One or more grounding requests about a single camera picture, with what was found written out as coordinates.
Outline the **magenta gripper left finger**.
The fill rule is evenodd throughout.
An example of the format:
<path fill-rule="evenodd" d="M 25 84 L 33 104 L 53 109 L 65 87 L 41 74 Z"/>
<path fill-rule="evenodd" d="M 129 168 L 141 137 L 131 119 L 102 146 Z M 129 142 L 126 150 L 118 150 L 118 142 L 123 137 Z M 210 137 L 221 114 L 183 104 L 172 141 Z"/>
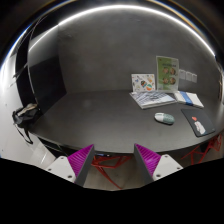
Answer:
<path fill-rule="evenodd" d="M 94 155 L 94 145 L 89 145 L 68 157 L 58 157 L 46 170 L 76 185 L 83 186 Z"/>

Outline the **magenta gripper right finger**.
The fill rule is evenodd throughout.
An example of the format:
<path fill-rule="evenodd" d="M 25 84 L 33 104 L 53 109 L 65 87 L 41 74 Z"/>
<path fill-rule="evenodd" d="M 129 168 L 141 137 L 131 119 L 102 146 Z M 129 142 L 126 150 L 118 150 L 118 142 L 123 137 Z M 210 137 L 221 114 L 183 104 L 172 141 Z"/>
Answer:
<path fill-rule="evenodd" d="M 139 144 L 134 144 L 134 156 L 145 184 L 150 184 L 182 169 L 182 166 L 168 154 L 159 155 Z"/>

